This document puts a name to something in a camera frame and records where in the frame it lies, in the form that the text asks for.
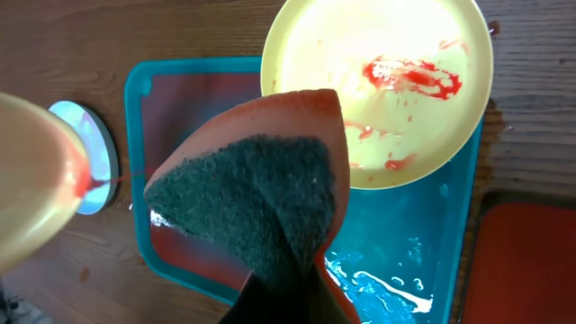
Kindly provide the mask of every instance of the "wooden table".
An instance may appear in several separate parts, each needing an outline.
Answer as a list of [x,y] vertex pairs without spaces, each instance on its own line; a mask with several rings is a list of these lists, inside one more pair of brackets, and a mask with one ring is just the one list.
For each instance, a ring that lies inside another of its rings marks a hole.
[[[479,1],[501,34],[463,265],[487,191],[576,196],[576,2]],[[2,0],[0,91],[43,106],[68,99],[93,107],[112,130],[126,171],[122,89],[131,68],[148,59],[259,55],[282,3]],[[62,323],[217,322],[228,306],[144,264],[130,204],[130,185],[121,185],[105,211],[75,217],[6,275],[5,287]]]

